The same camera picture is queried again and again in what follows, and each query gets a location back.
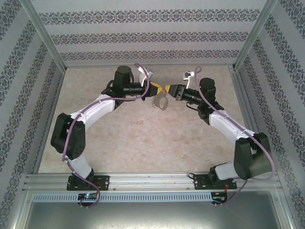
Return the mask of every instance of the floor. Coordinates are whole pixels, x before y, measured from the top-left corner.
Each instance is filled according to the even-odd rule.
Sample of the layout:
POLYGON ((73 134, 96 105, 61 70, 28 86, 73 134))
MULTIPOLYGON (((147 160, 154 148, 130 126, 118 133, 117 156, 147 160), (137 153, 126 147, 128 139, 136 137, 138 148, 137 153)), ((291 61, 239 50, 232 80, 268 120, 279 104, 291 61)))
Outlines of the floor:
MULTIPOLYGON (((151 66, 153 81, 186 84, 182 73, 195 66, 151 66)), ((40 173, 70 172, 61 155, 50 145, 57 116, 85 107, 114 78, 115 67, 68 69, 45 146, 40 173)), ((132 69, 135 79, 139 71, 132 69)), ((231 117, 244 124, 227 66, 204 66, 199 78, 215 80, 216 100, 231 117)), ((190 88, 195 89, 194 81, 190 88)), ((185 102, 167 95, 162 111, 152 98, 123 103, 86 132, 85 157, 95 172, 183 172, 208 171, 232 161, 234 146, 219 131, 201 120, 185 102)))

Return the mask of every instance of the white wall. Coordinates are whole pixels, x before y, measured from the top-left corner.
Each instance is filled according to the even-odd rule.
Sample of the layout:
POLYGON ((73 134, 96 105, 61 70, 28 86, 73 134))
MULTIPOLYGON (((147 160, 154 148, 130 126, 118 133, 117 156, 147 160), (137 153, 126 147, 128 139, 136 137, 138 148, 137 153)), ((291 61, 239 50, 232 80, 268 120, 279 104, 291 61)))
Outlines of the white wall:
POLYGON ((17 0, 0 0, 0 229, 36 165, 62 72, 17 0))
POLYGON ((256 126, 269 136, 297 228, 305 228, 305 0, 280 0, 240 76, 256 126))
POLYGON ((34 0, 67 66, 232 64, 266 0, 34 0))

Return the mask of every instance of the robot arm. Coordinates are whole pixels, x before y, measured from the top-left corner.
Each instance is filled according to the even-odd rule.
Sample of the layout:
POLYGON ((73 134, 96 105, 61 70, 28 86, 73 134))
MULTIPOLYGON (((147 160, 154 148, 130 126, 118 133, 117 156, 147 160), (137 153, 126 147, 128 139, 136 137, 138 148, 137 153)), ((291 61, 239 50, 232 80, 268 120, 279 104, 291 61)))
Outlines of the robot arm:
MULTIPOLYGON (((148 71, 148 76, 150 78, 152 75, 153 73, 148 71)), ((131 68, 127 66, 119 66, 115 72, 114 80, 111 80, 108 83, 107 88, 103 90, 102 94, 91 104, 100 101, 99 103, 91 106, 83 114, 81 111, 84 109, 81 109, 70 115, 62 113, 57 117, 54 131, 51 137, 51 145, 55 147, 57 152, 62 154, 71 123, 79 114, 81 114, 71 131, 66 152, 66 157, 69 165, 81 177, 91 182, 94 176, 94 171, 88 165, 83 154, 86 145, 85 132, 98 119, 118 108, 123 103, 121 100, 110 99, 102 102, 101 100, 105 98, 125 98, 128 95, 141 95, 144 93, 145 88, 149 87, 146 95, 142 97, 142 99, 145 100, 146 97, 155 96, 162 91, 162 87, 154 82, 150 81, 150 85, 147 85, 145 77, 145 74, 141 73, 139 82, 134 83, 131 68)))
MULTIPOLYGON (((191 76, 193 76, 191 72, 185 72, 183 78, 189 80, 191 76)), ((216 102, 216 88, 214 80, 203 78, 200 81, 200 89, 208 102, 211 103, 219 112, 224 114, 225 117, 221 116, 209 107, 197 90, 190 89, 188 86, 182 84, 168 85, 165 89, 177 101, 186 101, 190 104, 198 105, 197 111, 199 117, 208 125, 218 129, 232 142, 232 144, 235 145, 233 162, 210 168, 209 178, 212 184, 237 177, 247 180, 271 171, 271 166, 267 156, 261 148, 245 134, 245 132, 253 136, 261 145, 263 145, 267 152, 271 154, 268 137, 263 133, 256 134, 240 124, 237 124, 239 126, 238 128, 229 122, 227 118, 232 118, 224 108, 216 102)))

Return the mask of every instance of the aluminum frame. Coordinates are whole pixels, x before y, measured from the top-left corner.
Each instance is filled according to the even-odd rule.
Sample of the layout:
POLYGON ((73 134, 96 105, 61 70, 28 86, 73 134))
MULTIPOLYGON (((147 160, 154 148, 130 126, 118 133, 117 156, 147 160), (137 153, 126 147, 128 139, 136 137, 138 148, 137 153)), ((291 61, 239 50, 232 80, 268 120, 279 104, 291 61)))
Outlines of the aluminum frame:
MULTIPOLYGON (((207 174, 207 172, 195 172, 196 174, 207 174)), ((110 176, 109 190, 104 193, 210 193, 223 190, 195 190, 193 180, 188 177, 189 172, 180 173, 97 173, 96 175, 110 176)), ((67 191, 67 181, 71 174, 31 174, 27 175, 21 198, 18 202, 16 214, 11 229, 25 228, 29 216, 31 204, 36 194, 39 193, 86 193, 85 191, 67 191)), ((270 174, 264 174, 259 178, 267 178, 270 174)), ((236 180, 237 187, 244 183, 236 180)), ((249 180, 242 192, 246 191, 269 191, 278 219, 283 229, 295 229, 282 184, 278 174, 268 182, 249 180)))
POLYGON ((264 27, 266 20, 268 19, 270 13, 272 12, 273 8, 275 7, 277 0, 267 0, 264 7, 262 8, 261 13, 259 14, 249 36, 247 37, 242 49, 240 50, 236 61, 234 63, 235 69, 239 69, 240 66, 243 64, 247 54, 249 53, 253 43, 255 42, 259 32, 264 27))

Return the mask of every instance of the metal plate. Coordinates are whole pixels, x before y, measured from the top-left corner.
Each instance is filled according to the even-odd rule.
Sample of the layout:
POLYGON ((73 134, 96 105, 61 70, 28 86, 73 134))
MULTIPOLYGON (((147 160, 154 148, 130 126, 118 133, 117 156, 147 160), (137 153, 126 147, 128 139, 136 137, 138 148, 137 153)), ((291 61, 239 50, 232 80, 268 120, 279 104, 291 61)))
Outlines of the metal plate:
POLYGON ((219 183, 213 186, 208 174, 194 174, 193 178, 189 174, 189 178, 194 180, 195 190, 225 189, 225 184, 228 189, 237 189, 234 179, 227 179, 225 183, 219 183))
MULTIPOLYGON (((109 188, 109 176, 94 176, 93 183, 97 185, 100 191, 108 191, 109 188)), ((69 176, 68 183, 67 183, 67 190, 68 191, 95 191, 95 187, 90 186, 88 189, 83 187, 79 187, 77 185, 77 180, 75 176, 69 176)))
POLYGON ((277 229, 270 192, 242 192, 229 206, 209 202, 32 203, 26 229, 277 229))
MULTIPOLYGON (((84 194, 78 194, 77 200, 84 198, 84 194)), ((49 196, 60 196, 61 194, 49 194, 49 196)), ((56 202, 57 198, 48 197, 49 202, 56 202)), ((96 199, 86 199, 85 202, 94 202, 96 199)), ((99 202, 103 203, 155 203, 155 202, 210 202, 212 201, 212 194, 210 192, 181 192, 181 193, 103 193, 101 194, 99 202)))

